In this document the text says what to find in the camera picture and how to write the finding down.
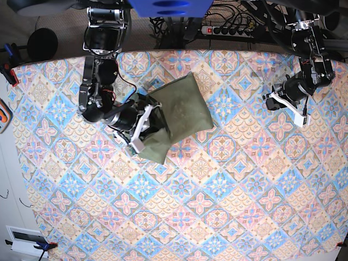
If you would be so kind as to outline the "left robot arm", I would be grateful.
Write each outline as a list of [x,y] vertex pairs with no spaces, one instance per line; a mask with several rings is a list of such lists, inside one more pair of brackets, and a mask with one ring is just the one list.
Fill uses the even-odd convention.
[[[275,111],[282,108],[290,109],[294,114],[294,124],[302,128],[309,124],[310,115],[307,105],[303,112],[297,110],[297,105],[303,99],[308,100],[318,88],[332,83],[335,73],[329,54],[326,52],[322,33],[316,21],[319,20],[318,11],[313,14],[291,8],[288,17],[280,21],[271,10],[271,5],[263,1],[267,12],[267,24],[271,37],[285,51],[299,58],[301,71],[294,76],[286,75],[286,81],[272,86],[272,92],[263,95],[268,110]],[[288,48],[274,33],[272,21],[281,26],[290,26],[292,31],[291,48]]]

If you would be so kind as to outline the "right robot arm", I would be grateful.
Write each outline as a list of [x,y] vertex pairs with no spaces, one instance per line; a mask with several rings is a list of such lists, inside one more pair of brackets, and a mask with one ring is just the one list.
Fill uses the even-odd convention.
[[161,103],[135,90],[125,101],[116,100],[113,83],[121,77],[117,56],[131,31],[132,7],[125,1],[82,3],[89,18],[83,48],[90,56],[79,87],[78,114],[87,123],[107,125],[130,154],[138,154],[145,149],[146,135],[161,128],[155,113]]

